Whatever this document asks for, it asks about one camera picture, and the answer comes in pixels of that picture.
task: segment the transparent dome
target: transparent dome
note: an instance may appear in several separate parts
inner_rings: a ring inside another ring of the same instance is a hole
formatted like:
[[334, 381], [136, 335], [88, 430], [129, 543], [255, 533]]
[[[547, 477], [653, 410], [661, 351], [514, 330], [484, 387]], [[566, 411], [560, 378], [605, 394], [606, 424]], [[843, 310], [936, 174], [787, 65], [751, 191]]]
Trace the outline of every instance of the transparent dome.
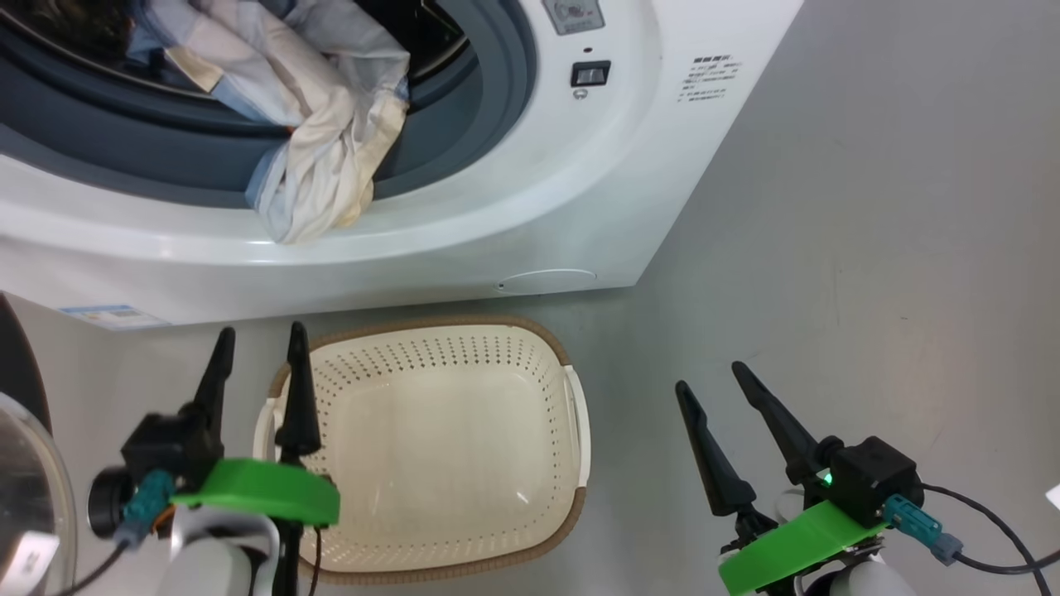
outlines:
[[70, 478], [55, 443], [32, 414], [0, 393], [0, 591], [52, 594], [70, 585], [76, 551]]

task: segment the white cloth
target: white cloth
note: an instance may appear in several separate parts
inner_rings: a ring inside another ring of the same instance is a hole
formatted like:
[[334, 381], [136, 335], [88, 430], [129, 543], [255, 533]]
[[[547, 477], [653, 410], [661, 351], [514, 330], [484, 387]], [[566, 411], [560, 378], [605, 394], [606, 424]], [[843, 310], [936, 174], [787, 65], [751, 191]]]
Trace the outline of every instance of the white cloth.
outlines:
[[293, 129], [247, 189], [272, 239], [353, 224], [405, 122], [408, 52], [353, 0], [297, 0], [283, 20], [257, 0], [139, 1], [139, 37], [232, 109]]

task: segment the white laundry basket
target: white laundry basket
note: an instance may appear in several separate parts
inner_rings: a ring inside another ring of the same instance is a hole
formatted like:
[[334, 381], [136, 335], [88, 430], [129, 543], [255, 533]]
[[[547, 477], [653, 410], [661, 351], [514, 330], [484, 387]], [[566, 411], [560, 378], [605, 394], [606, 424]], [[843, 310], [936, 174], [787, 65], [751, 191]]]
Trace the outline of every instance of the white laundry basket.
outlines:
[[[541, 326], [448, 317], [322, 337], [311, 345], [323, 448], [303, 459], [341, 495], [323, 531], [320, 579], [399, 583], [534, 559], [573, 529], [589, 474], [578, 374]], [[275, 458], [289, 367], [254, 434]], [[306, 532], [302, 571], [316, 542]]]

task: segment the basket rim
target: basket rim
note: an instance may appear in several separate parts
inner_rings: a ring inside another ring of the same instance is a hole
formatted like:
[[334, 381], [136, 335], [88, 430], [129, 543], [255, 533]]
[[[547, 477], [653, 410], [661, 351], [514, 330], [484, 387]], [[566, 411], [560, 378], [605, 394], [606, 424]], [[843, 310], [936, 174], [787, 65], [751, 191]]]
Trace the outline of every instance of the basket rim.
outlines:
[[[567, 357], [566, 350], [563, 349], [560, 340], [556, 339], [551, 332], [533, 320], [511, 315], [439, 316], [376, 325], [353, 331], [332, 333], [317, 337], [310, 341], [310, 352], [312, 353], [314, 350], [332, 344], [338, 344], [340, 341], [370, 337], [372, 335], [383, 335], [385, 333], [392, 333], [395, 331], [410, 331], [435, 327], [465, 327], [482, 325], [525, 329], [534, 335], [537, 335], [544, 339], [546, 344], [548, 344], [549, 348], [555, 352], [555, 356], [560, 361], [560, 366], [570, 366], [570, 360]], [[280, 367], [280, 370], [277, 371], [276, 378], [272, 380], [272, 384], [269, 387], [268, 397], [270, 399], [279, 401], [280, 393], [283, 391], [284, 382], [289, 375], [290, 365], [284, 363]], [[563, 524], [560, 525], [559, 529], [556, 529], [552, 536], [548, 537], [544, 541], [530, 546], [529, 548], [516, 550], [515, 553], [509, 553], [507, 555], [499, 555], [497, 557], [491, 557], [489, 559], [481, 559], [479, 561], [472, 561], [467, 563], [401, 572], [332, 572], [328, 569], [320, 569], [319, 579], [325, 583], [344, 585], [409, 583], [466, 576], [500, 567], [507, 567], [509, 565], [525, 563], [542, 557], [563, 542], [571, 530], [573, 530], [575, 524], [578, 523], [578, 519], [581, 516], [584, 505], [585, 487], [578, 487], [575, 489], [575, 497], [570, 505], [570, 511], [567, 512], [567, 516], [564, 519]], [[300, 557], [298, 566], [302, 575], [310, 576], [313, 574], [314, 562], [308, 561], [304, 555]]]

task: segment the sticker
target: sticker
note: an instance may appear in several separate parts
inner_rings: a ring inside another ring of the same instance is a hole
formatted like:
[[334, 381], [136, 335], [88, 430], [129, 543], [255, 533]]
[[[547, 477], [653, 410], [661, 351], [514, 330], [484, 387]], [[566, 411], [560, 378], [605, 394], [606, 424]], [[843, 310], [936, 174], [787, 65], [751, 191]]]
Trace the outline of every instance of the sticker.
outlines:
[[696, 56], [681, 82], [677, 103], [705, 102], [725, 97], [728, 85], [743, 70], [743, 63], [730, 54]]
[[0, 594], [29, 594], [40, 584], [55, 558], [59, 538], [50, 533], [26, 531], [19, 538], [15, 554], [7, 558], [0, 577]]
[[169, 322], [138, 311], [127, 304], [110, 304], [104, 306], [76, 306], [59, 309], [59, 311], [87, 320], [93, 325], [112, 330], [147, 329], [149, 327], [165, 327]]
[[560, 35], [603, 28], [603, 13], [597, 0], [542, 0]]

